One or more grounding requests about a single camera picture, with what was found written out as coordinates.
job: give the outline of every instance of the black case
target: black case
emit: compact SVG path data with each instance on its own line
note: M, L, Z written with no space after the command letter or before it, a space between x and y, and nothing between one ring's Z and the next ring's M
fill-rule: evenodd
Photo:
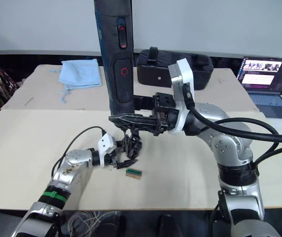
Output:
M202 54L159 51L156 47L141 51L136 65L141 84L171 87L168 66L186 58L194 74L195 90L203 90L213 71L211 58Z

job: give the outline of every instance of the black cable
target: black cable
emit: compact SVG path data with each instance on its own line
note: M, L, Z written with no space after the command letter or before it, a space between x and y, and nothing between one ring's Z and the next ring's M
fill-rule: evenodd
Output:
M226 133L228 135L242 137L242 138L248 138L253 140L259 140L259 141L267 141L267 142L282 142L282 135L279 134L265 134L265 133L257 133L257 132L249 132L249 131L242 131L238 129L228 128L221 125L218 125L205 117L203 117L193 105L189 105L188 109L191 111L191 113L203 124L207 125L210 128L213 128L214 130L217 130L219 132Z
M88 131L88 130L91 130L91 129L93 129L93 128L99 128L99 129L101 129L102 136L103 136L104 134L106 134L106 130L104 130L102 127L99 127L99 126L89 127L89 128L86 128L85 130L81 131L81 132L70 142L70 144L69 144L68 147L66 148L66 150L65 150L65 152L63 153L63 155L61 156L61 158L58 159L57 162L56 162L56 163L54 164L54 166L52 167L51 177L53 177L53 175L54 175L54 171L55 171L55 168L56 168L57 164L58 164L57 168L61 167L62 162L63 162L63 159L64 159L66 153L68 152L68 149L69 149L69 148L71 147L71 145L76 141L76 139L77 139L79 136L81 136L84 132L86 132L86 131Z
M57 230L57 232L58 232L58 237L64 237L64 235L63 235L63 233L62 233L62 230L61 230L61 224L59 224L57 228L58 228L58 230Z
M265 153L262 156L260 156L255 162L254 162L254 168L257 168L257 166L259 165L259 163L263 162L264 160L268 159L269 157L272 157L274 155L277 155L279 153L282 153L282 148L279 148L277 150L274 150L272 152L269 153Z
M209 237L213 237L213 221L215 218L215 213L219 209L219 203L215 206L214 210L211 213L210 221L209 221Z
M256 125L259 125L265 129L267 129L268 131L270 131L272 134L278 134L277 130L275 130L272 126L270 126L269 124L260 121L260 120L256 120L253 118L225 118L225 119L221 119L218 121L215 121L216 124L221 124L221 123L226 123L226 122L248 122L248 123L253 123ZM203 129L201 129L201 132L204 132L206 130L208 130L209 127L206 126ZM268 151L266 151L265 153L271 152L274 149L277 148L277 146L279 145L278 142L274 142L273 145L271 146L271 148L268 149Z

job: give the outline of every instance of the laptop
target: laptop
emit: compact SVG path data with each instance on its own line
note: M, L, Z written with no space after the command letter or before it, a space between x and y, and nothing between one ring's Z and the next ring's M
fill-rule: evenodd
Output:
M267 118L282 119L282 59L244 57L237 79Z

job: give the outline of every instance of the blue cloth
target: blue cloth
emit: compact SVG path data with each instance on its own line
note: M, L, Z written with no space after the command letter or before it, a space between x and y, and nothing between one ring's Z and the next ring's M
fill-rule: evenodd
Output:
M64 83L65 90L101 86L97 59L62 61L63 67L58 79Z

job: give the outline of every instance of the gray wall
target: gray wall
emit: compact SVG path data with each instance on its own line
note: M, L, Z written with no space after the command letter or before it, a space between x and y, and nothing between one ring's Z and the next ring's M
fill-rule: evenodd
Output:
M282 57L282 0L132 0L134 51ZM93 0L0 0L0 53L100 55Z

